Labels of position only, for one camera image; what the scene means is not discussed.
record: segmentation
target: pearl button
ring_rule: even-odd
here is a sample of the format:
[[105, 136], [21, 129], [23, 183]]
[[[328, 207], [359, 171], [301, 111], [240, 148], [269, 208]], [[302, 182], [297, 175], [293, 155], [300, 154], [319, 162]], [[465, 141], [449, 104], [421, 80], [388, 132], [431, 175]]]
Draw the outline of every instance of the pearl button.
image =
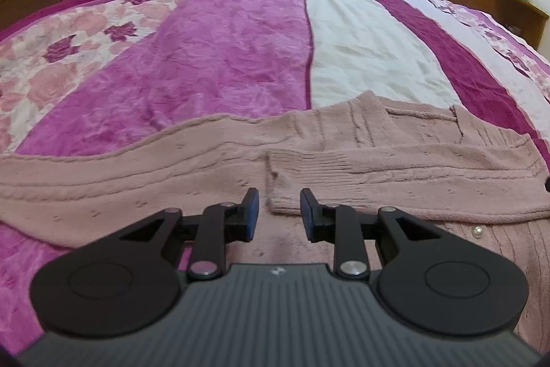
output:
[[472, 235], [474, 235], [475, 238], [481, 238], [483, 237], [483, 229], [480, 226], [476, 226], [472, 229]]

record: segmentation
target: gray ribbed panel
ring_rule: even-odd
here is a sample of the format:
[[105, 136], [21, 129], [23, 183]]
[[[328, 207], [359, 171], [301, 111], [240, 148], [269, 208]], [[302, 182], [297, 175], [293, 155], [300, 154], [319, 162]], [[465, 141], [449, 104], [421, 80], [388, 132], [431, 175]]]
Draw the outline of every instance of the gray ribbed panel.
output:
[[48, 334], [28, 367], [525, 367], [538, 355], [510, 333], [430, 339], [389, 318], [369, 288], [325, 265], [233, 265], [194, 283], [171, 314], [131, 336], [77, 341]]

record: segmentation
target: bedspread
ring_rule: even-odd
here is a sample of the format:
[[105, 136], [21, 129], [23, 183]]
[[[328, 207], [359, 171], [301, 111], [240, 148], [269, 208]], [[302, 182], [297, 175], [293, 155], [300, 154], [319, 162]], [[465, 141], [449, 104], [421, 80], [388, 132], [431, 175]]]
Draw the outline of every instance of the bedspread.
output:
[[[185, 119], [278, 115], [372, 90], [393, 100], [462, 105], [529, 134], [550, 164], [550, 65], [483, 13], [441, 0], [85, 1], [4, 33], [0, 152], [103, 154]], [[0, 226], [0, 343], [18, 352], [41, 334], [30, 279], [66, 249]], [[541, 226], [548, 221], [533, 222], [525, 237], [528, 259], [516, 260], [500, 243], [506, 236], [489, 228], [473, 241], [539, 278], [520, 327], [546, 350], [550, 314], [536, 311], [550, 294]], [[464, 228], [458, 234], [471, 239]], [[261, 260], [327, 258], [326, 249], [304, 249], [300, 239], [284, 247], [285, 238], [274, 235], [282, 249]], [[249, 254], [243, 261], [255, 260]]]

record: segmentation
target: sweater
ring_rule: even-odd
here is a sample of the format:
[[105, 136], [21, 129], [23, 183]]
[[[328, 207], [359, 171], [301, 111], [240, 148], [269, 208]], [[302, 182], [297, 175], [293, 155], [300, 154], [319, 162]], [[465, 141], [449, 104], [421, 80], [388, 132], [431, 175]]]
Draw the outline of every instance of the sweater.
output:
[[[518, 332], [535, 348], [548, 349], [548, 169], [529, 136], [485, 123], [462, 107], [439, 109], [368, 92], [273, 118], [192, 119], [109, 154], [6, 155], [0, 170], [9, 173], [0, 181], [0, 219], [69, 247], [166, 207], [194, 215], [256, 187], [255, 239], [229, 245], [229, 262], [332, 263], [330, 245], [305, 237], [297, 216], [303, 187], [321, 202], [368, 212], [395, 206], [515, 262], [530, 286]], [[472, 235], [476, 226], [479, 239]]]

